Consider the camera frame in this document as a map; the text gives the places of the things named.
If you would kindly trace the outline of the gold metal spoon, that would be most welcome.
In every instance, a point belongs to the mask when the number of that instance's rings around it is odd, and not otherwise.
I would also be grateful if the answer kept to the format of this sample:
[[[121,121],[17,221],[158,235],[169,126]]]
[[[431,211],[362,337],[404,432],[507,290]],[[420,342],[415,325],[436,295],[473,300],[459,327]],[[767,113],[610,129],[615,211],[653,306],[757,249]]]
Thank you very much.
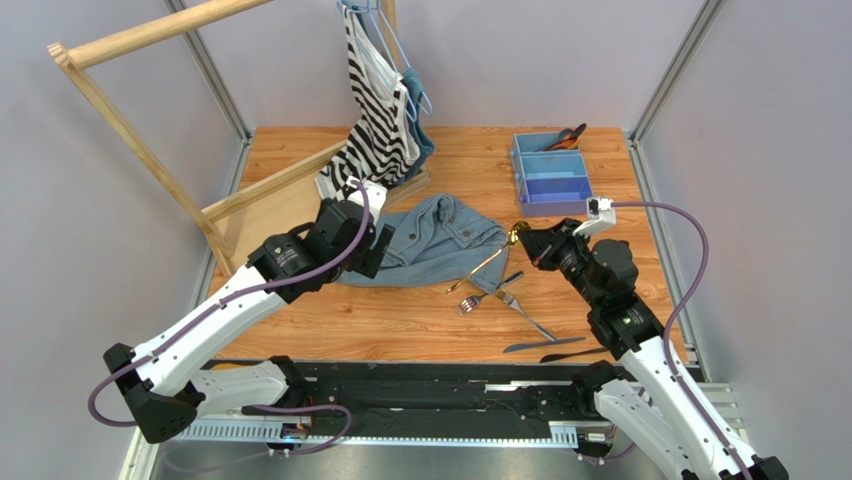
[[[504,251],[508,250],[511,246],[516,245],[520,242],[520,232],[523,230],[529,230],[531,225],[527,221],[518,221],[516,222],[512,228],[506,234],[506,240],[504,244],[499,247],[493,254],[483,260],[479,265],[473,268],[465,277],[456,281],[450,287],[448,287],[444,294],[451,295],[455,291],[457,291],[464,283],[468,282],[473,278],[473,276],[482,270],[486,265],[492,262],[494,259],[499,257]]]

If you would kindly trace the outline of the silver metal fork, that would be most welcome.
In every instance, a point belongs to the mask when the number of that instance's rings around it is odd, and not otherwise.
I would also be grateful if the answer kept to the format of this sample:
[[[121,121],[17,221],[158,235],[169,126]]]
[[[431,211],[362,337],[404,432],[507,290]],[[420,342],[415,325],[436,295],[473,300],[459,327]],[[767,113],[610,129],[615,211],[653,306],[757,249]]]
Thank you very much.
[[[520,302],[511,294],[503,291],[497,290],[495,292],[495,296],[501,300],[505,305],[507,305],[512,310],[519,313],[534,329],[538,331],[545,339],[548,341],[555,341],[556,337],[550,333],[547,329],[541,326],[538,322],[536,322],[531,316],[527,314],[527,312],[523,309]]]

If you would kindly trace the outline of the silver metal knife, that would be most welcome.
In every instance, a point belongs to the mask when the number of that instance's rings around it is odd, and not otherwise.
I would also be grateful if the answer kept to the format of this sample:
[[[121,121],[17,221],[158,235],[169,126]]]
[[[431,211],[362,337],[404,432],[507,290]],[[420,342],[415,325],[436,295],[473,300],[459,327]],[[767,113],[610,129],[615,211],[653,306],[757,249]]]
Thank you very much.
[[[519,280],[523,276],[524,276],[524,272],[522,270],[516,271],[513,274],[507,276],[505,279],[503,279],[498,284],[498,288],[506,287],[506,286],[516,282],[517,280]],[[454,311],[457,315],[465,315],[467,313],[470,313],[471,311],[473,311],[477,307],[479,307],[481,305],[482,301],[488,296],[489,296],[489,293],[481,293],[481,294],[476,294],[476,295],[470,295],[470,296],[466,297],[465,299],[463,299],[455,307]]]

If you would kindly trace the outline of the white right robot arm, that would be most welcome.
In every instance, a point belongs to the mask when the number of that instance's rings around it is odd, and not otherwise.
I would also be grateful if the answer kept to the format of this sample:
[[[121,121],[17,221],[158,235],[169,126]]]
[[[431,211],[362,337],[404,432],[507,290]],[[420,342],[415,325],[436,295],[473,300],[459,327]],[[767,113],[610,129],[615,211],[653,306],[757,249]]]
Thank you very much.
[[[677,358],[665,328],[636,292],[638,268],[626,241],[591,244],[580,222],[523,228],[532,265],[558,271],[589,305],[598,343],[621,364],[598,361],[572,376],[571,405],[623,431],[670,479],[786,479],[782,462],[761,456],[725,419]]]

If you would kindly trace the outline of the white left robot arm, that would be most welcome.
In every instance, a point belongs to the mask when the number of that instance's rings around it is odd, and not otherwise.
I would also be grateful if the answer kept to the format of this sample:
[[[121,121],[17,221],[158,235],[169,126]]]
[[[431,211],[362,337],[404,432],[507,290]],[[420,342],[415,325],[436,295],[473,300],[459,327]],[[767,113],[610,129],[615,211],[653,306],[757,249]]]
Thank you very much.
[[[171,328],[135,347],[110,347],[105,382],[117,386],[132,415],[128,424],[158,444],[201,417],[305,406],[306,381],[286,356],[225,370],[206,365],[250,326],[342,273],[374,277],[394,233],[376,226],[385,201],[377,187],[323,200],[314,221],[268,237]]]

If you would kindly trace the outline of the blue three-compartment organizer tray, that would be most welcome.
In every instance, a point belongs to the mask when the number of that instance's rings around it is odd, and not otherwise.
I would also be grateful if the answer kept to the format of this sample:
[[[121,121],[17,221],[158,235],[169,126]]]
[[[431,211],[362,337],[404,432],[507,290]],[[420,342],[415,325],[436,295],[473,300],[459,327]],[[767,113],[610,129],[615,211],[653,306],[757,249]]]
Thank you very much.
[[[586,213],[592,187],[579,146],[544,151],[559,132],[516,133],[512,137],[509,155],[518,204],[525,218]]]

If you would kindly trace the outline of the light blue denim jacket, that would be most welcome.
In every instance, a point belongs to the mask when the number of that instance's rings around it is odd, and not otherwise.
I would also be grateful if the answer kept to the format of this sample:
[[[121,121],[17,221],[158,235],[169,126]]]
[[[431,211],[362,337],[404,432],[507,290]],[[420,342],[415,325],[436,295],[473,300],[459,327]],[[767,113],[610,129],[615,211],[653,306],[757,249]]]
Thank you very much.
[[[430,196],[408,211],[383,213],[379,225],[394,227],[395,234],[377,275],[345,272],[340,284],[409,288],[460,280],[501,247],[507,234],[500,223],[451,194]],[[494,292],[507,260],[504,251],[469,281]]]

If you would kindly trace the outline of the black white striped top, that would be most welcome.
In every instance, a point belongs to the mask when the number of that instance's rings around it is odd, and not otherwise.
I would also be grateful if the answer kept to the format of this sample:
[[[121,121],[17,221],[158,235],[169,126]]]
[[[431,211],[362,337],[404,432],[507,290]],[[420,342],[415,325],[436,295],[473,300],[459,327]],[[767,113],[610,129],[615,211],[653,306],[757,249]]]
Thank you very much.
[[[420,155],[409,132],[408,89],[402,75],[370,40],[356,11],[339,5],[347,43],[347,73],[360,117],[343,147],[314,183],[322,198],[344,199],[354,177],[388,189],[404,181]]]

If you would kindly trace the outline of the black plastic knife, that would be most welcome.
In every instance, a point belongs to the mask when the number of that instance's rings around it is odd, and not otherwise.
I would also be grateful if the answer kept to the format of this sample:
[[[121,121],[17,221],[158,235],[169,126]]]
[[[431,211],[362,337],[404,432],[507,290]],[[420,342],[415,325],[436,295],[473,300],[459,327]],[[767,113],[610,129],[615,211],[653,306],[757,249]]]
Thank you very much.
[[[539,360],[539,364],[558,362],[558,361],[572,359],[572,358],[576,358],[576,357],[583,357],[583,356],[587,356],[587,355],[596,355],[596,354],[602,354],[602,353],[608,353],[608,350],[606,348],[596,348],[596,349],[589,349],[589,350],[583,350],[583,351],[565,353],[565,354],[548,354],[548,355],[543,356]]]

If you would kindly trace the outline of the dark blue plastic knife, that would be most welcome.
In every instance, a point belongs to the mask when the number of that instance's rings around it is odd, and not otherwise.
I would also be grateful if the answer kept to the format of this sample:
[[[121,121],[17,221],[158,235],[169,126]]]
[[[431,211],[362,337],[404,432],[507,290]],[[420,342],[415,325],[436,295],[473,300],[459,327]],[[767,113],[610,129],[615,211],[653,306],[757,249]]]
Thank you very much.
[[[504,350],[502,351],[502,353],[503,354],[509,354],[509,353],[514,353],[514,352],[519,352],[519,351],[524,351],[524,350],[536,349],[536,348],[566,345],[566,344],[581,342],[581,341],[584,341],[584,340],[585,340],[585,337],[580,336],[580,337],[554,339],[554,340],[548,340],[548,341],[536,342],[536,343],[517,343],[517,344],[512,344],[512,345],[505,347]]]

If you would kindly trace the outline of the teal hanging garment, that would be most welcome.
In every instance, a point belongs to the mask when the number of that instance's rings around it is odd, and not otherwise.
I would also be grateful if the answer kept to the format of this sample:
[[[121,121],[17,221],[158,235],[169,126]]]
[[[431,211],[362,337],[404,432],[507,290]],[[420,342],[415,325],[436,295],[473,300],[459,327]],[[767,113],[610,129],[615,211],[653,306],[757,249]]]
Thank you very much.
[[[402,82],[408,89],[411,99],[415,101],[416,105],[419,105],[419,102],[425,99],[426,93],[418,72],[414,68],[409,68],[403,73]],[[417,115],[417,119],[413,124],[409,125],[408,130],[419,149],[419,156],[406,171],[399,184],[403,184],[416,177],[420,173],[424,163],[435,151],[434,142],[422,128],[420,115]]]

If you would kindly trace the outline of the wooden clothes rack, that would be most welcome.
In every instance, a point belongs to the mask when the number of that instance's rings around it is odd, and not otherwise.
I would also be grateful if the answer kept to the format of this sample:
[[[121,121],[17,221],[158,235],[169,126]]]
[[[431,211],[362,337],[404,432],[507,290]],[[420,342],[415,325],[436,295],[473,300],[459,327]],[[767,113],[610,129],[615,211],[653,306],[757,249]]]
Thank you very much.
[[[104,318],[109,297],[184,307],[209,247],[192,218],[55,64],[70,48],[166,16],[162,1],[5,1],[1,5],[1,296],[70,301]],[[254,76],[294,98],[287,118],[344,138],[357,111],[343,71],[332,1],[273,1],[210,27],[218,67],[239,96]],[[193,201],[220,200],[241,143],[184,40],[173,38],[92,72]]]

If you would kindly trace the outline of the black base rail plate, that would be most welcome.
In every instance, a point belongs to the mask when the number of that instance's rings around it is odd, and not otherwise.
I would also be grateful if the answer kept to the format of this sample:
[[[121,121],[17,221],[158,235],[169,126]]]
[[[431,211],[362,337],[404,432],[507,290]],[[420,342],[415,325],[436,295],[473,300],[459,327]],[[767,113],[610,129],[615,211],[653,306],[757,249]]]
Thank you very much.
[[[339,405],[348,437],[543,439],[555,421],[604,422],[571,387],[583,364],[295,361],[274,407]]]

